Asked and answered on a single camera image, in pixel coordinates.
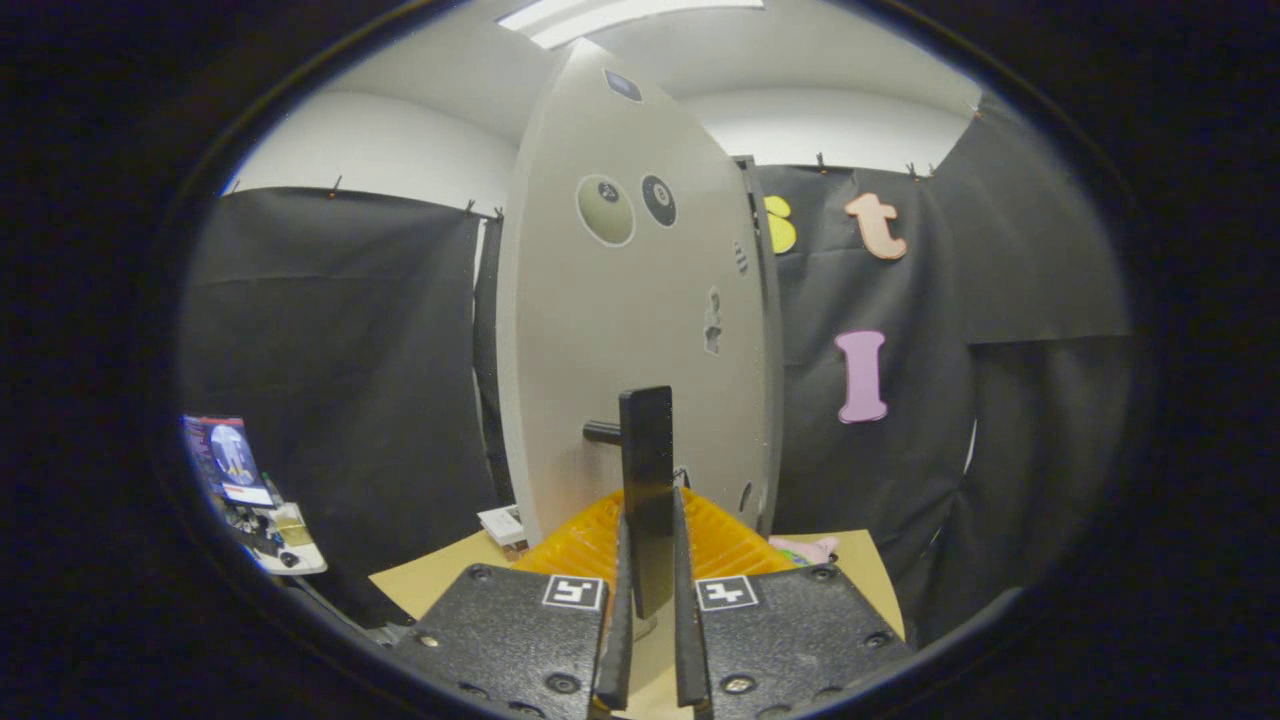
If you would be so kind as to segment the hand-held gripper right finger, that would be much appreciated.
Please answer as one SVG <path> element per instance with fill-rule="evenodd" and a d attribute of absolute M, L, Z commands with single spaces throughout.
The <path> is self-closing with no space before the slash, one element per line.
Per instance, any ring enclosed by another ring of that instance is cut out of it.
<path fill-rule="evenodd" d="M 684 489 L 672 503 L 676 698 L 695 717 L 814 717 L 914 660 L 831 562 L 698 577 Z"/>

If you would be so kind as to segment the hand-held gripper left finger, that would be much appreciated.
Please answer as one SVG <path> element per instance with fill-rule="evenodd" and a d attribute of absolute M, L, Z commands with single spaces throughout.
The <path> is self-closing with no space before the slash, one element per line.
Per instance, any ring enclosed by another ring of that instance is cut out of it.
<path fill-rule="evenodd" d="M 508 568 L 462 568 L 392 655 L 486 719 L 608 719 L 628 701 L 628 553 L 614 492 Z"/>

